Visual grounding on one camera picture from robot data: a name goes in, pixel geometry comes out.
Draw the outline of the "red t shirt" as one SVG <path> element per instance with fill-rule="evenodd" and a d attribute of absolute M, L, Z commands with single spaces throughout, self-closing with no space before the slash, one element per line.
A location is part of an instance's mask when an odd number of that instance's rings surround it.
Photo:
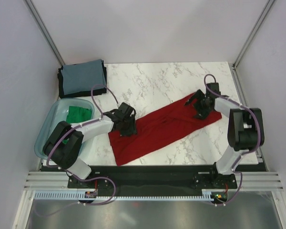
<path fill-rule="evenodd" d="M 222 118 L 216 111 L 212 111 L 204 120 L 194 118 L 197 111 L 192 106 L 185 105 L 190 97 L 189 94 L 137 119 L 137 134 L 121 136 L 119 131 L 110 132 L 108 136 L 116 164 L 125 165 Z"/>

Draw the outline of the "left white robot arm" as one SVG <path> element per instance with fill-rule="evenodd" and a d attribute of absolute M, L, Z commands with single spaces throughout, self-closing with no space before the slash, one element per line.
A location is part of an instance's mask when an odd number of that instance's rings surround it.
<path fill-rule="evenodd" d="M 101 112 L 97 119 L 69 124 L 59 122 L 43 146 L 47 161 L 52 160 L 58 167 L 78 178 L 84 187 L 94 185 L 95 176 L 91 168 L 79 158 L 81 146 L 98 135 L 117 131 L 119 136 L 129 137 L 137 134 L 136 110 L 121 103 L 118 108 Z"/>

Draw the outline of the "clear teal plastic bin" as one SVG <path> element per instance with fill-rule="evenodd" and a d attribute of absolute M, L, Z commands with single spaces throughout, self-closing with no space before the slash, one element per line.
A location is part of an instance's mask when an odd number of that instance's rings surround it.
<path fill-rule="evenodd" d="M 48 112 L 48 115 L 35 142 L 34 151 L 39 158 L 42 158 L 44 160 L 47 159 L 47 156 L 42 150 L 43 146 L 45 145 L 46 141 L 48 140 L 56 125 L 60 121 L 64 121 L 64 119 L 66 118 L 69 106 L 79 106 L 91 109 L 92 118 L 94 116 L 94 106 L 89 101 L 78 98 L 64 98 L 56 101 Z"/>

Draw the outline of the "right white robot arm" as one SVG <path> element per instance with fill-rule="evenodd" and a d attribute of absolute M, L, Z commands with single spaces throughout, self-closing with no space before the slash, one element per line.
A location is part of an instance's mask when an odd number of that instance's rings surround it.
<path fill-rule="evenodd" d="M 245 155 L 264 144 L 263 115 L 259 108 L 248 108 L 226 95 L 221 95 L 219 83 L 206 83 L 205 87 L 205 93 L 197 90 L 185 105 L 193 104 L 196 119 L 205 120 L 213 111 L 228 118 L 228 147 L 215 163 L 216 171 L 208 179 L 211 186 L 218 188 L 226 182 L 225 175 L 234 173 Z"/>

